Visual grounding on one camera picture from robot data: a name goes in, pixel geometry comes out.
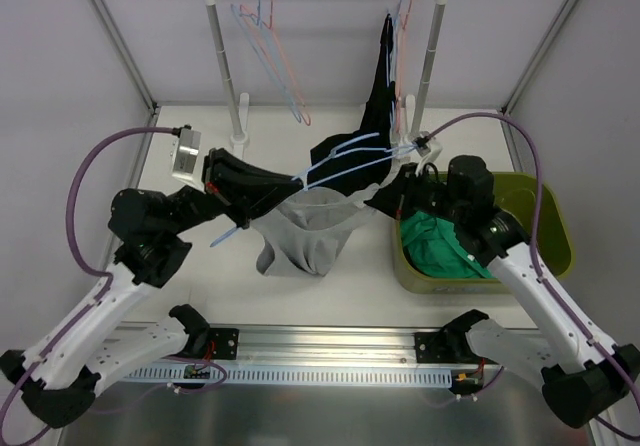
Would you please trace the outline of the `green tank top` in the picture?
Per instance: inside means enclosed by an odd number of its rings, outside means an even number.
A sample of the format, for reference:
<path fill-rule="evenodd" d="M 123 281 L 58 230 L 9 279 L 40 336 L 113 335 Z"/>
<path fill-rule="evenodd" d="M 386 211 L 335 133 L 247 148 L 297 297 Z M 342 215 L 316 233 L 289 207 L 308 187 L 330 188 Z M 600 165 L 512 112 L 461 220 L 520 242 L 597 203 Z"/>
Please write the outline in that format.
<path fill-rule="evenodd" d="M 400 222 L 403 252 L 422 274 L 439 279 L 493 279 L 458 241 L 454 225 L 417 212 Z"/>

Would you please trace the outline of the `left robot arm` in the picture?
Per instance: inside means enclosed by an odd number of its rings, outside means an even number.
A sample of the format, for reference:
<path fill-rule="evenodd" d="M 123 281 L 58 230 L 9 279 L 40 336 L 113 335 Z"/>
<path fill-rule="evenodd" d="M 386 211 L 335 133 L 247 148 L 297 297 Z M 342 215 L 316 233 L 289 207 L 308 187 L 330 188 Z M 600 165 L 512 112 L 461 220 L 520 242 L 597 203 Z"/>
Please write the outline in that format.
<path fill-rule="evenodd" d="M 210 327 L 189 305 L 173 307 L 159 323 L 119 346 L 104 341 L 181 268 L 192 248 L 181 233 L 219 216 L 246 229 L 304 186 L 301 179 L 254 167 L 224 149 L 205 156 L 202 179 L 202 188 L 185 185 L 170 195 L 133 188 L 117 193 L 108 227 L 121 245 L 112 263 L 38 344 L 2 354 L 2 373 L 47 427 L 74 422 L 113 383 L 149 362 L 209 355 Z"/>

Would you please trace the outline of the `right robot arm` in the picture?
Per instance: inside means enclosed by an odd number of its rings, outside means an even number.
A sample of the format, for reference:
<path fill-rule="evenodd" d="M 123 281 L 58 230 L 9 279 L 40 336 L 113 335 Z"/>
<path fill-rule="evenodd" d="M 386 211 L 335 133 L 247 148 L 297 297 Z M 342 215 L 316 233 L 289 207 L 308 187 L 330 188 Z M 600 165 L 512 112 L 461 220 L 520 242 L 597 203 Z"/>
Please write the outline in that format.
<path fill-rule="evenodd" d="M 494 176 L 481 158 L 455 157 L 445 179 L 405 164 L 367 203 L 396 220 L 424 212 L 451 222 L 463 249 L 507 287 L 549 346 L 543 352 L 482 319 L 447 337 L 454 360 L 480 356 L 510 369 L 572 428 L 598 420 L 627 395 L 639 395 L 638 348 L 618 344 L 575 303 L 541 259 L 537 233 L 526 232 L 497 205 Z"/>

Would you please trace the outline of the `grey tank top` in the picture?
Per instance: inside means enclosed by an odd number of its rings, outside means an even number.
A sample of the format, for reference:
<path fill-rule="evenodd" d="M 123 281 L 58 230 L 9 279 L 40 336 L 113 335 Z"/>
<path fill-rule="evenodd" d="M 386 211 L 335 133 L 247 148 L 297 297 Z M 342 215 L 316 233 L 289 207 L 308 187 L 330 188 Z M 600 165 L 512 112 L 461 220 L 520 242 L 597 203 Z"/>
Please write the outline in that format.
<path fill-rule="evenodd" d="M 334 173 L 310 175 L 310 184 L 252 222 L 264 246 L 256 259 L 263 276 L 326 276 L 353 231 L 376 215 L 366 204 L 390 183 L 391 159 Z"/>

